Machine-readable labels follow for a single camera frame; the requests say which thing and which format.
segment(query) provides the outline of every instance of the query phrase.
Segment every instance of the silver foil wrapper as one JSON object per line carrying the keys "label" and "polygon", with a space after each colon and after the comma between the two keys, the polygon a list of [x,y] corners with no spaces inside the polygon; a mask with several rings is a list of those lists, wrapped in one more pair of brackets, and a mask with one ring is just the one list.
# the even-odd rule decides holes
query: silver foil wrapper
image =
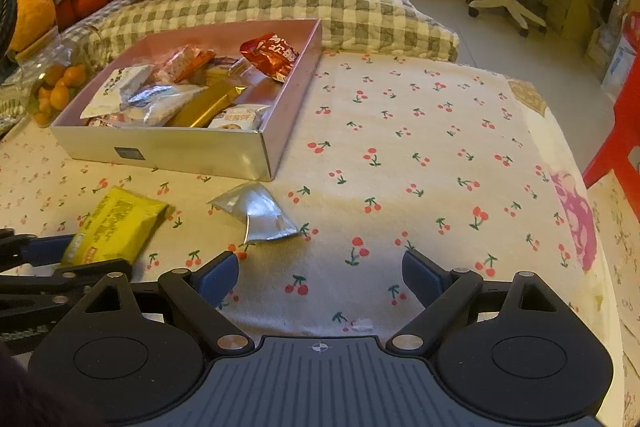
{"label": "silver foil wrapper", "polygon": [[209,201],[208,204],[246,223],[244,236],[246,245],[273,241],[300,233],[298,227],[273,200],[270,192],[257,182],[238,185]]}

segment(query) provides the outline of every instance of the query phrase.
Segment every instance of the chair base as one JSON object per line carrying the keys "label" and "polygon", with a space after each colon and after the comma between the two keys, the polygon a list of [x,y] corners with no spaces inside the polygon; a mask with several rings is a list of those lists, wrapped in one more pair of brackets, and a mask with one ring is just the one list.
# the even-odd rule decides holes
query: chair base
{"label": "chair base", "polygon": [[515,19],[515,21],[520,26],[520,34],[526,36],[526,33],[529,30],[529,25],[527,24],[528,20],[534,22],[538,25],[538,28],[543,33],[546,32],[546,23],[540,17],[535,15],[535,13],[527,10],[522,4],[520,4],[516,0],[472,0],[469,3],[469,15],[475,17],[478,15],[477,10],[479,8],[506,8],[510,15]]}

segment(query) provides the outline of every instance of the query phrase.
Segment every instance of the metal screw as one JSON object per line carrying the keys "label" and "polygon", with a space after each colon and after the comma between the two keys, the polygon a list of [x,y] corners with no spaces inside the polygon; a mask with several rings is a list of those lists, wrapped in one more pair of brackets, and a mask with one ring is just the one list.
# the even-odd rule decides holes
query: metal screw
{"label": "metal screw", "polygon": [[242,349],[243,347],[246,347],[248,343],[249,340],[242,335],[225,335],[218,339],[218,347],[228,349],[229,351]]}
{"label": "metal screw", "polygon": [[403,351],[412,351],[422,346],[423,341],[417,335],[398,335],[393,337],[391,343]]}

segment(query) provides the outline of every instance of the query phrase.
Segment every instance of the checkered pillow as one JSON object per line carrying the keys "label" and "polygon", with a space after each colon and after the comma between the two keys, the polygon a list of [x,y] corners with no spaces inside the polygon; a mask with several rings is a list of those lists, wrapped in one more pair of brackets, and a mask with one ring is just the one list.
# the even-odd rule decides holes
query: checkered pillow
{"label": "checkered pillow", "polygon": [[99,36],[90,35],[88,51],[108,62],[138,39],[163,30],[295,18],[322,19],[327,50],[454,61],[460,42],[408,0],[117,0],[90,18]]}

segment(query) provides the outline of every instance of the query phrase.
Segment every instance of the yellow snack package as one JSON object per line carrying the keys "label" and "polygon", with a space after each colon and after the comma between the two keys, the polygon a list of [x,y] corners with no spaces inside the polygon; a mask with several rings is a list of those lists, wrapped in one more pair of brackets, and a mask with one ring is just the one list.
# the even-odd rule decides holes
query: yellow snack package
{"label": "yellow snack package", "polygon": [[133,264],[167,206],[113,187],[66,247],[60,265],[77,266],[118,257]]}

